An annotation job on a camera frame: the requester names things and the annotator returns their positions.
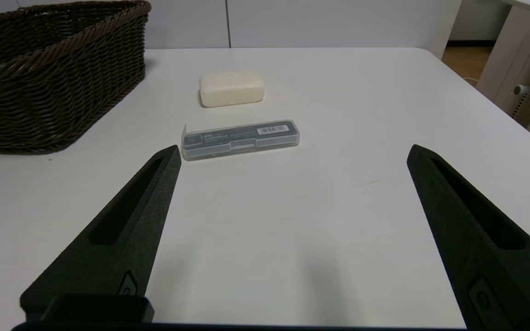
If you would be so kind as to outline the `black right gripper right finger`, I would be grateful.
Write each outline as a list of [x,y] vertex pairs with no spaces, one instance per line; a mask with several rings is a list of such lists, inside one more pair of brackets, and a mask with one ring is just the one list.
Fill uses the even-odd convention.
[[430,149],[407,166],[467,329],[530,329],[530,235]]

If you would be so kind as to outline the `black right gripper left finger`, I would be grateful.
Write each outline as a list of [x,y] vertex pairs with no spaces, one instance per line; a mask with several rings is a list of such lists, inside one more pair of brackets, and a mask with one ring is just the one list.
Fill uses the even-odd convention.
[[153,155],[21,294],[27,321],[61,295],[144,296],[180,168],[176,145]]

